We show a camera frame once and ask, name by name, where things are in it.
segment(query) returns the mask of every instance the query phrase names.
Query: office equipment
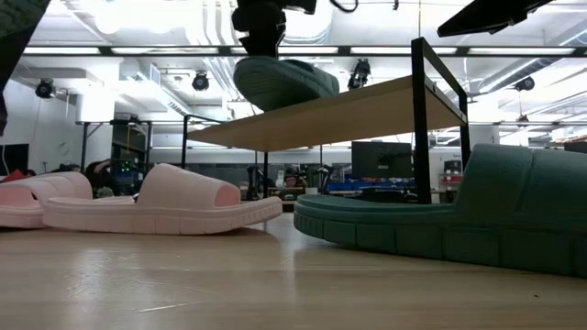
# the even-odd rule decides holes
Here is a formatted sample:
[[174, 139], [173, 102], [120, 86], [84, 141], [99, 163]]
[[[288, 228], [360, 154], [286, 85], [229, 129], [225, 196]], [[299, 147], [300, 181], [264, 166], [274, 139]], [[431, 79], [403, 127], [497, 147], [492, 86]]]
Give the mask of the office equipment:
[[444, 162], [444, 172], [462, 172], [462, 162], [460, 160], [447, 160]]
[[363, 178], [412, 178], [412, 145], [352, 142], [352, 174]]

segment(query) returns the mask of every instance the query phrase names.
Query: cable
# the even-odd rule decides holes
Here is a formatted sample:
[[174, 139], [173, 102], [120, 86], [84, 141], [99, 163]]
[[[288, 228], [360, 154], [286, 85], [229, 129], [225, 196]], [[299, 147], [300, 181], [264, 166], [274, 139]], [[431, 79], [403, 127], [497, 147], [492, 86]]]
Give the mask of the cable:
[[340, 11], [350, 14], [350, 13], [354, 13], [355, 10], [357, 10], [357, 7], [359, 6], [359, 0], [355, 0], [355, 6], [352, 9], [347, 9], [345, 7], [343, 7], [338, 0], [330, 0], [330, 3], [335, 6], [336, 8], [338, 8]]
[[40, 106], [42, 105], [42, 102], [43, 100], [39, 98], [39, 107], [37, 108], [37, 119], [35, 120], [35, 125], [33, 126], [33, 138], [30, 141], [31, 148], [35, 145], [35, 138], [37, 137], [37, 125], [39, 124]]
[[[338, 0], [330, 0], [330, 3], [335, 6], [336, 8], [340, 9], [341, 11], [350, 14], [350, 13], [354, 13], [355, 10], [357, 10], [357, 7], [359, 6], [359, 0], [355, 0], [355, 6], [352, 9], [347, 9], [345, 7], [343, 7]], [[393, 10], [397, 10], [400, 7], [400, 0], [393, 0]]]
[[8, 165], [6, 164], [6, 159], [4, 158], [4, 152], [6, 151], [6, 147], [8, 146], [2, 146], [2, 163], [4, 164], [4, 168], [6, 169], [6, 176], [8, 176], [10, 175], [10, 169], [8, 168]]

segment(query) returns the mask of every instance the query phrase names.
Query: ceiling light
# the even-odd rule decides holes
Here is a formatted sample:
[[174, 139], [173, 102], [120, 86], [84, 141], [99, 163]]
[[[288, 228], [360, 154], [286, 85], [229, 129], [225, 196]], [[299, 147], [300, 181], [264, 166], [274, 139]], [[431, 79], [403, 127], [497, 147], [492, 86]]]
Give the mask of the ceiling light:
[[409, 47], [352, 47], [351, 54], [411, 54]]
[[508, 48], [471, 48], [469, 50], [469, 54], [471, 55], [537, 55], [537, 56], [544, 56], [544, 55], [569, 55], [573, 51], [574, 48], [518, 48], [518, 47], [508, 47]]
[[104, 34], [115, 34], [120, 29], [120, 20], [114, 15], [100, 13], [95, 17], [95, 26]]
[[25, 54], [95, 55], [100, 54], [100, 50], [96, 47], [26, 47]]
[[[439, 55], [454, 54], [457, 52], [455, 47], [434, 47], [434, 52]], [[386, 47], [352, 47], [351, 54], [378, 54], [378, 55], [409, 55], [412, 53], [410, 47], [386, 46]]]
[[438, 55], [449, 55], [457, 52], [456, 47], [433, 47], [432, 50]]
[[230, 52], [233, 54], [246, 54], [247, 51], [244, 47], [231, 47]]
[[112, 52], [120, 55], [184, 55], [184, 54], [217, 54], [216, 47], [114, 47]]
[[281, 46], [278, 52], [284, 54], [313, 54], [328, 55], [338, 53], [338, 47], [316, 47], [316, 46]]
[[182, 147], [152, 147], [151, 149], [181, 149]]

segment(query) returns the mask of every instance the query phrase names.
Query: white wall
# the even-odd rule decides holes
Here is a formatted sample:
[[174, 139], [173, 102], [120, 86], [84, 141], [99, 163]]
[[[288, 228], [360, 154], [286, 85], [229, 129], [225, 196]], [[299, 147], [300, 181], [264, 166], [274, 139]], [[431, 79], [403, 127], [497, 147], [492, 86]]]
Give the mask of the white wall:
[[80, 163], [82, 128], [75, 125], [76, 107], [57, 99], [43, 101], [35, 91], [9, 81], [5, 92], [8, 124], [1, 145], [29, 144], [28, 167], [37, 173], [54, 170], [61, 163]]

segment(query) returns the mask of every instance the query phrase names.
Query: wooden tabletop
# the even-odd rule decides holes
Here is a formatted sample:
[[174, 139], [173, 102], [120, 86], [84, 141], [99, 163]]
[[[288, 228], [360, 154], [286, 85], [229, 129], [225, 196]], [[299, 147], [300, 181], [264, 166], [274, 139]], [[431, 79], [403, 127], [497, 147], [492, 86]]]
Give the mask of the wooden tabletop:
[[[278, 151], [414, 132], [412, 76], [288, 106], [189, 133], [191, 140]], [[428, 129], [457, 127], [467, 117], [427, 81]]]
[[585, 330], [587, 280], [212, 236], [0, 232], [2, 330]]

